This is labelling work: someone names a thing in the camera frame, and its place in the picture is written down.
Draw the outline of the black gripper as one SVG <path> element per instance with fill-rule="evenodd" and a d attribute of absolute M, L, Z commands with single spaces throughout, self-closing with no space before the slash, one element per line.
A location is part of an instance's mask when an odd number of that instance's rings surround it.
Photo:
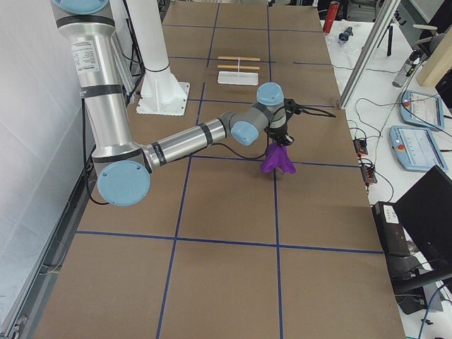
<path fill-rule="evenodd" d="M 273 142 L 289 141 L 285 108 L 279 108 L 275 111 L 275 115 L 269 126 L 268 135 Z"/>

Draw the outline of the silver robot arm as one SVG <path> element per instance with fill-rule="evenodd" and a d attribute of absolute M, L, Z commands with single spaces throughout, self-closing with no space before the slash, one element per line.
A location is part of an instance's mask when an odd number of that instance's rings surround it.
<path fill-rule="evenodd" d="M 159 9 L 155 1 L 129 1 L 131 19 L 143 58 L 143 87 L 139 112 L 181 116 L 190 85 L 170 70 Z M 262 171 L 291 172 L 286 147 L 289 101 L 273 82 L 261 85 L 256 102 L 245 112 L 227 112 L 148 145 L 135 142 L 129 128 L 127 102 L 115 58 L 116 31 L 108 1 L 53 1 L 59 32 L 70 42 L 81 86 L 83 116 L 89 118 L 96 148 L 93 163 L 97 189 L 115 206 L 131 206 L 149 191 L 152 172 L 168 163 L 233 137 L 251 145 L 265 132 L 270 145 L 263 154 Z"/>

